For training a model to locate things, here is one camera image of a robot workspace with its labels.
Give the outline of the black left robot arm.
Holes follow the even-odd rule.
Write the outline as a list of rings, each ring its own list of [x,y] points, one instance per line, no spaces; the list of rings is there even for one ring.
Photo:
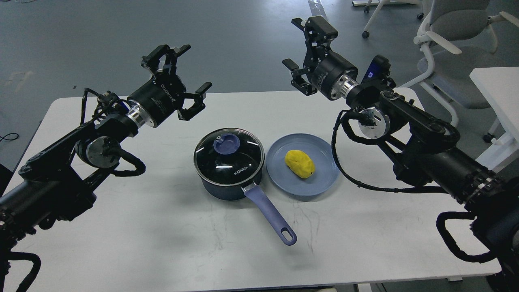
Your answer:
[[[35,227],[50,229],[56,221],[72,221],[93,207],[94,191],[107,177],[136,177],[146,167],[141,159],[121,147],[135,137],[143,125],[158,127],[174,112],[188,121],[204,108],[204,83],[188,93],[176,73],[177,61],[190,45],[159,45],[143,56],[141,66],[151,78],[126,100],[107,91],[99,94],[85,88],[81,100],[80,125],[19,169],[23,182],[1,197],[1,285],[11,261],[32,263],[17,291],[26,292],[41,268],[33,253],[13,251]]]

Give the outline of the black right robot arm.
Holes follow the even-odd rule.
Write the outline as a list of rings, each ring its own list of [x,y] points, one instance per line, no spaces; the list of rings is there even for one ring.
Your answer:
[[[345,98],[349,107],[339,113],[332,131],[336,163],[339,127],[352,141],[375,145],[393,162],[397,180],[405,189],[375,187],[348,174],[345,177],[368,190],[402,193],[448,193],[465,211],[446,211],[436,228],[447,248],[459,259],[479,264],[497,259],[504,284],[499,290],[518,290],[518,179],[504,180],[456,147],[459,131],[394,91],[390,63],[377,55],[362,81],[358,69],[330,44],[338,32],[317,15],[292,19],[304,33],[307,48],[303,67],[291,59],[292,85],[309,96],[321,92],[329,100]]]

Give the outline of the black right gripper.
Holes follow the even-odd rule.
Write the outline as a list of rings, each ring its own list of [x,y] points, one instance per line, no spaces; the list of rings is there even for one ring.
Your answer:
[[[358,69],[344,57],[331,51],[331,42],[339,32],[321,15],[306,20],[293,18],[291,23],[303,31],[307,48],[304,65],[317,65],[301,69],[292,59],[282,64],[291,72],[291,85],[306,96],[321,92],[328,100],[346,98],[358,85]],[[309,74],[309,81],[303,75]]]

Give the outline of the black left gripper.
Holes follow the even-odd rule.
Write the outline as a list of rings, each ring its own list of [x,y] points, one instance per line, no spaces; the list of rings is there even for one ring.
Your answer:
[[[127,100],[138,104],[146,111],[150,127],[158,127],[177,110],[179,120],[189,121],[206,108],[206,91],[212,87],[206,82],[195,93],[187,93],[177,70],[178,57],[190,50],[191,45],[171,48],[159,45],[147,56],[142,57],[141,66],[150,72],[150,80],[134,91]],[[193,105],[182,108],[185,99],[193,100]]]

